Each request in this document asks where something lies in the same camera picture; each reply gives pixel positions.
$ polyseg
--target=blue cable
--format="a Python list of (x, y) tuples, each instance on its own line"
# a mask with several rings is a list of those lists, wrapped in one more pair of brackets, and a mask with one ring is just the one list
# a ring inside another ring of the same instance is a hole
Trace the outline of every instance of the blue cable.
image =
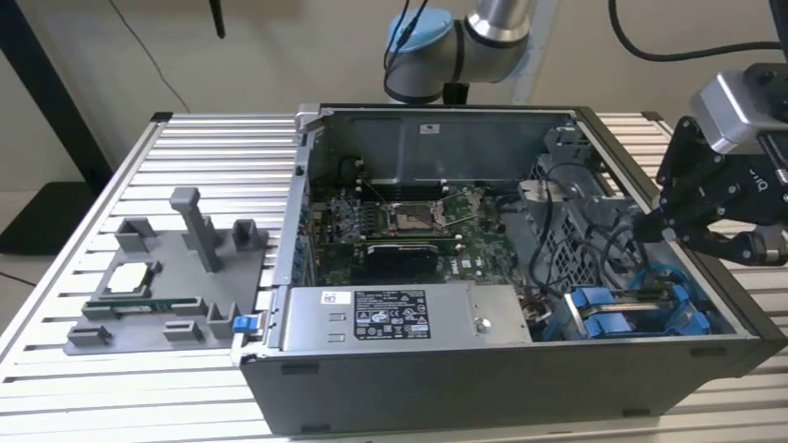
[[(682, 270), (679, 268), (676, 268), (675, 266), (670, 266), (670, 265), (651, 265), (650, 268), (652, 270), (668, 270), (670, 272), (676, 274), (679, 277), (682, 277), (682, 281), (684, 283), (683, 287), (690, 292), (690, 296), (695, 295), (695, 287), (692, 285), (692, 281), (687, 278), (687, 275), (682, 272)], [(642, 269), (638, 272), (638, 274), (635, 275), (632, 282), (630, 283), (630, 289), (635, 289), (635, 287), (640, 284), (640, 281), (643, 280), (644, 275), (646, 275), (646, 270)]]

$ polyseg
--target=white wall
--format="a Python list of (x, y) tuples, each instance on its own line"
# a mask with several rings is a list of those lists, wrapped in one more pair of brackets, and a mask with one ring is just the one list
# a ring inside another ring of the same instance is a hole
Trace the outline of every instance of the white wall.
[[(778, 39), (766, 0), (619, 0), (619, 16), (635, 45), (652, 53)], [(562, 0), (531, 101), (584, 104), (598, 112), (658, 111), (674, 124), (715, 72), (784, 61), (780, 51), (643, 61), (616, 40), (607, 0)]]
[(80, 181), (60, 140), (0, 52), (0, 191)]
[[(387, 100), (384, 33), (402, 8), (399, 0), (224, 0), (226, 40), (216, 37), (204, 0), (116, 1), (195, 112), (292, 112), (302, 102)], [(532, 89), (536, 104), (655, 110), (675, 120), (719, 69), (780, 60), (778, 52), (758, 52), (650, 63), (634, 58), (615, 40), (606, 0), (540, 1), (560, 5)], [(619, 2), (634, 41), (654, 52), (775, 39), (766, 0)], [(91, 130), (118, 164), (154, 112), (179, 112), (182, 105), (107, 0), (20, 3)], [(431, 4), (462, 16), (475, 0)], [(471, 102), (508, 103), (511, 92), (511, 82), (475, 85)], [(54, 162), (58, 169), (62, 161)]]
[[(395, 0), (224, 0), (227, 39), (206, 0), (116, 0), (194, 112), (294, 112), (303, 102), (386, 102), (386, 30)], [(464, 14), (475, 0), (434, 0)], [(183, 111), (106, 0), (22, 7), (114, 161), (156, 111)], [(511, 83), (472, 89), (508, 103)]]

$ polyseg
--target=metal slotted table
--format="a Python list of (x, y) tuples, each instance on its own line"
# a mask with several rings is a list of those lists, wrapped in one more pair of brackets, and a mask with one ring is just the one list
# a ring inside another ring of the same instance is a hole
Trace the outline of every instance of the metal slotted table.
[[(654, 177), (671, 129), (643, 114), (600, 114)], [(271, 435), (230, 350), (68, 356), (62, 347), (119, 247), (123, 217), (184, 229), (176, 186), (199, 186), (218, 228), (252, 218), (271, 232), (258, 306), (267, 306), (294, 169), (291, 114), (176, 114), (152, 122), (0, 337), (0, 442), (287, 441)], [(734, 233), (740, 223), (720, 223)], [(788, 333), (788, 269), (728, 265)], [(660, 419), (344, 437), (343, 441), (788, 441), (788, 352), (712, 381)]]

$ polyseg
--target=blue clip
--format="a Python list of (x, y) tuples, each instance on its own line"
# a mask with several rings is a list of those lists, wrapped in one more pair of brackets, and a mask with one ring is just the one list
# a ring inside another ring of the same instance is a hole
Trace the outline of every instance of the blue clip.
[(234, 333), (251, 334), (258, 332), (258, 316), (239, 316), (234, 320)]

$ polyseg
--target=cable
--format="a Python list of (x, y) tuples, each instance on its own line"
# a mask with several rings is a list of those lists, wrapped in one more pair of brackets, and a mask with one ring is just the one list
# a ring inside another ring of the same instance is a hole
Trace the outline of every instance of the cable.
[(344, 155), (336, 163), (336, 183), (340, 184), (343, 181), (343, 166), (348, 160), (359, 161), (362, 157), (358, 155)]
[[(591, 249), (594, 249), (602, 257), (603, 256), (603, 249), (599, 246), (596, 246), (594, 243), (591, 243), (591, 241), (588, 241), (587, 239), (582, 239), (582, 241), (583, 241), (583, 244), (586, 246), (588, 246)], [(607, 278), (607, 281), (610, 282), (611, 286), (614, 286), (614, 288), (616, 288), (616, 289), (622, 289), (620, 284), (616, 281), (616, 278), (607, 271), (607, 269), (603, 266), (603, 263), (600, 261), (598, 261), (595, 264), (598, 264), (598, 271), (599, 271), (598, 280), (603, 281), (603, 276), (604, 276)]]
[(0, 276), (6, 277), (7, 279), (12, 279), (12, 280), (18, 281), (19, 283), (24, 283), (28, 286), (36, 287), (36, 283), (34, 283), (32, 281), (26, 280), (26, 279), (20, 278), (20, 277), (18, 277), (15, 275), (7, 274), (6, 272), (2, 272), (0, 271)]
[(170, 88), (170, 91), (172, 92), (172, 94), (178, 98), (179, 102), (184, 106), (186, 111), (188, 113), (191, 113), (192, 110), (188, 109), (188, 106), (186, 105), (186, 102), (184, 102), (184, 99), (182, 98), (182, 95), (178, 93), (178, 91), (175, 90), (175, 88), (172, 87), (172, 85), (170, 85), (170, 82), (168, 82), (167, 78), (164, 77), (164, 72), (162, 72), (162, 67), (159, 67), (159, 64), (156, 63), (156, 59), (154, 58), (154, 55), (151, 54), (151, 51), (148, 51), (148, 47), (146, 46), (146, 43), (143, 43), (143, 40), (139, 38), (139, 35), (135, 32), (135, 30), (132, 29), (131, 25), (128, 24), (128, 21), (126, 21), (126, 17), (123, 16), (123, 13), (120, 12), (119, 7), (115, 4), (115, 0), (107, 0), (107, 1), (110, 2), (110, 5), (112, 6), (112, 9), (115, 9), (115, 12), (118, 13), (118, 15), (120, 17), (120, 21), (123, 22), (123, 25), (126, 26), (126, 28), (128, 29), (128, 31), (135, 36), (135, 39), (138, 39), (138, 43), (142, 46), (143, 51), (148, 55), (148, 58), (151, 59), (151, 63), (154, 63), (154, 67), (156, 68), (156, 72), (159, 73), (159, 77), (162, 78), (162, 81), (164, 82), (164, 84)]
[(408, 8), (411, 7), (411, 0), (406, 0), (406, 5), (403, 6), (403, 12), (399, 16), (399, 21), (396, 22), (396, 26), (394, 27), (392, 31), (392, 38), (390, 39), (390, 44), (386, 47), (386, 53), (383, 54), (383, 70), (388, 71), (390, 69), (390, 51), (392, 50), (392, 45), (395, 44), (396, 39), (396, 32), (399, 31), (399, 27), (403, 26), (403, 21), (406, 20), (406, 13), (408, 12)]
[(678, 53), (678, 54), (652, 54), (642, 51), (635, 44), (627, 38), (627, 34), (624, 33), (624, 29), (620, 25), (619, 20), (619, 6), (616, 5), (616, 0), (608, 0), (607, 2), (607, 11), (611, 18), (611, 25), (614, 27), (614, 32), (616, 33), (616, 37), (619, 38), (619, 42), (624, 49), (630, 51), (635, 57), (642, 58), (650, 62), (682, 62), (684, 60), (694, 60), (698, 58), (711, 57), (715, 55), (731, 54), (731, 53), (740, 53), (744, 51), (760, 51), (760, 50), (782, 50), (782, 46), (778, 42), (747, 42), (747, 43), (738, 43), (730, 44), (727, 46), (719, 46), (716, 48), (702, 49), (699, 51), (690, 51), (687, 53)]
[(619, 228), (616, 228), (616, 231), (614, 231), (614, 233), (611, 234), (611, 237), (607, 239), (607, 242), (604, 242), (603, 255), (600, 256), (600, 262), (602, 262), (603, 266), (607, 263), (607, 257), (611, 255), (611, 248), (614, 247), (614, 243), (616, 242), (616, 239), (627, 231), (632, 231), (632, 226), (630, 226), (630, 225), (620, 226)]
[(784, 0), (768, 0), (768, 6), (772, 10), (772, 19), (775, 19), (775, 28), (778, 29), (778, 40), (783, 46), (783, 55), (788, 59), (788, 2)]
[(528, 260), (528, 279), (538, 285), (539, 289), (550, 293), (551, 295), (560, 298), (562, 294), (556, 291), (546, 282), (543, 282), (538, 278), (536, 267), (538, 267), (538, 258), (539, 254), (542, 253), (542, 249), (547, 244), (547, 237), (551, 231), (551, 224), (554, 223), (554, 194), (551, 193), (551, 187), (547, 186), (547, 180), (543, 180), (544, 183), (544, 191), (547, 194), (547, 208), (544, 210), (544, 222), (542, 224), (542, 233), (539, 234), (539, 243), (538, 248), (531, 255), (531, 259)]
[[(392, 74), (394, 68), (395, 68), (395, 60), (396, 57), (399, 56), (399, 52), (403, 49), (403, 46), (406, 46), (406, 43), (408, 42), (408, 40), (411, 39), (411, 35), (416, 29), (416, 25), (419, 24), (419, 18), (422, 18), (422, 13), (424, 12), (424, 8), (427, 7), (427, 2), (430, 0), (424, 0), (422, 2), (422, 5), (419, 6), (419, 10), (416, 10), (416, 15), (414, 16), (411, 23), (408, 23), (408, 26), (406, 26), (406, 28), (403, 29), (403, 33), (399, 36), (399, 39), (396, 40), (396, 47), (394, 48), (394, 55), (392, 58), (390, 60), (390, 64), (386, 67), (386, 74), (383, 76), (383, 87), (386, 88), (386, 85), (390, 81), (390, 76)], [(394, 34), (392, 37), (396, 35), (396, 32), (399, 31), (399, 28), (394, 30)]]
[[(544, 177), (551, 180), (563, 190), (567, 194), (570, 194), (570, 189), (567, 189), (567, 187), (551, 177), (551, 172), (559, 167), (559, 166), (574, 166), (578, 168), (584, 169), (586, 171), (588, 171), (591, 174), (594, 174), (594, 171), (591, 170), (591, 168), (588, 168), (588, 166), (586, 166), (583, 163), (575, 163), (575, 162), (562, 162), (555, 164), (551, 169), (547, 170), (547, 173), (544, 174)], [(603, 238), (603, 240), (608, 241), (610, 240), (610, 233), (616, 229), (616, 226), (619, 225), (619, 222), (614, 222), (612, 225), (607, 226), (604, 224), (596, 223), (595, 221), (591, 220), (591, 218), (588, 217), (588, 214), (586, 212), (586, 208), (583, 207), (583, 205), (576, 205), (578, 207), (578, 212), (580, 213), (580, 216), (583, 217), (586, 223), (588, 224), (588, 226), (591, 227), (591, 231), (588, 232), (588, 234), (594, 233), (594, 230), (596, 230), (598, 234), (600, 235), (600, 237)], [(635, 263), (635, 265), (642, 268), (642, 269), (650, 269), (650, 257), (646, 251), (646, 246), (643, 246), (642, 243), (636, 242), (635, 243), (635, 247), (638, 248), (638, 254), (640, 255), (640, 260), (638, 260), (638, 258), (635, 257), (635, 254), (632, 253), (632, 251), (630, 249), (627, 249), (627, 247), (622, 247), (619, 244), (614, 244), (614, 246), (624, 253), (627, 254), (627, 256), (630, 257), (630, 259), (632, 260), (632, 262)]]
[(379, 193), (379, 191), (375, 189), (375, 187), (372, 186), (372, 184), (370, 182), (367, 182), (364, 179), (362, 179), (362, 183), (364, 183), (370, 189), (372, 189), (372, 192), (375, 192), (375, 195), (378, 196), (378, 198), (380, 198), (380, 201), (383, 202), (383, 204), (387, 206), (387, 208), (390, 207), (390, 202), (386, 201), (386, 198), (383, 198), (383, 195)]

